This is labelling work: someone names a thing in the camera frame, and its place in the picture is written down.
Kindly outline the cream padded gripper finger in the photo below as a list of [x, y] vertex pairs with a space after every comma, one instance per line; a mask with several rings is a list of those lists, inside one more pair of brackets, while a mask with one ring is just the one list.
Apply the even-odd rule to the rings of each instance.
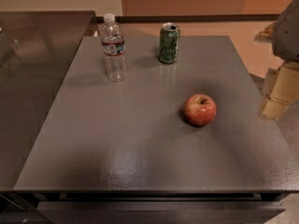
[[299, 62], [285, 61], [279, 69], [268, 69], [263, 84], [260, 115], [279, 119], [299, 98]]
[[273, 33], [275, 31], [275, 26], [276, 26], [275, 22], [270, 23], [254, 37], [254, 40], [256, 42], [261, 42], [261, 43], [271, 43]]

